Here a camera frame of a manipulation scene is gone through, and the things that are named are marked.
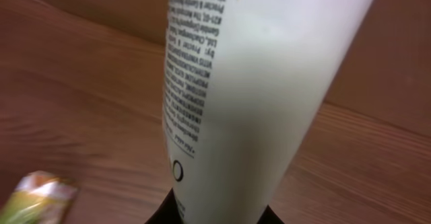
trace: circular symbol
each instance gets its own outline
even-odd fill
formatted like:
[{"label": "circular symbol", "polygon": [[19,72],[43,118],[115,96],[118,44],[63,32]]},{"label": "circular symbol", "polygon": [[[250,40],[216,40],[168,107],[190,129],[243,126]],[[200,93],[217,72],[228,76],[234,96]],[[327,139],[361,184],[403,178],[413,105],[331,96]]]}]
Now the circular symbol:
[{"label": "circular symbol", "polygon": [[184,178],[184,172],[183,172],[183,166],[178,160],[174,161],[174,164],[172,165],[172,171],[174,174],[174,178],[177,182],[180,182]]}]

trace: brown background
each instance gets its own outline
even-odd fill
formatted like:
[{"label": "brown background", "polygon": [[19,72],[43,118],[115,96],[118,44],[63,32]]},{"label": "brown background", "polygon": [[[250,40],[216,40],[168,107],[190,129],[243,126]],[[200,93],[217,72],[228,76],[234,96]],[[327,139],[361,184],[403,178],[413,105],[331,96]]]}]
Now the brown background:
[{"label": "brown background", "polygon": [[[273,201],[284,221],[431,222],[430,5],[375,1]],[[68,223],[151,215],[165,28],[166,0],[0,0],[0,200],[42,169],[83,186]]]}]

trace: white tube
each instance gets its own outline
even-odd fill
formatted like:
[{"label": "white tube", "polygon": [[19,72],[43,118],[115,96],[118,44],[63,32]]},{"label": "white tube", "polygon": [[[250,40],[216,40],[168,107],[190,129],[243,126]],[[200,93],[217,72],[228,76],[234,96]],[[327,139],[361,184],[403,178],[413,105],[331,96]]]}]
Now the white tube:
[{"label": "white tube", "polygon": [[169,0],[164,130],[188,224],[256,223],[372,0]]}]

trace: white bottle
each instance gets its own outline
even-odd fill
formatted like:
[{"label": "white bottle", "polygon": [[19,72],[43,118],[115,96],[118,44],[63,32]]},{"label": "white bottle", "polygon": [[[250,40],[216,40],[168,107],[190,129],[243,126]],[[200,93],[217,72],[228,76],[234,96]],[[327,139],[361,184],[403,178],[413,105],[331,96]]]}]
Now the white bottle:
[{"label": "white bottle", "polygon": [[169,0],[164,130],[188,224],[259,220],[372,0]]}]

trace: wooden table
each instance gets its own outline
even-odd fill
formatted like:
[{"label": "wooden table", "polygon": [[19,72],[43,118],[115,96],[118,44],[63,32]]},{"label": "wooden table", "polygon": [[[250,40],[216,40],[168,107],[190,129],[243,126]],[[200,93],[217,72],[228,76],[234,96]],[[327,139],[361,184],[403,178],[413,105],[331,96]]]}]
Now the wooden table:
[{"label": "wooden table", "polygon": [[[81,185],[66,223],[143,223],[172,185],[163,59],[39,1],[0,0],[0,204],[46,170]],[[327,102],[271,205],[291,224],[430,223],[430,186],[429,135]]]}]

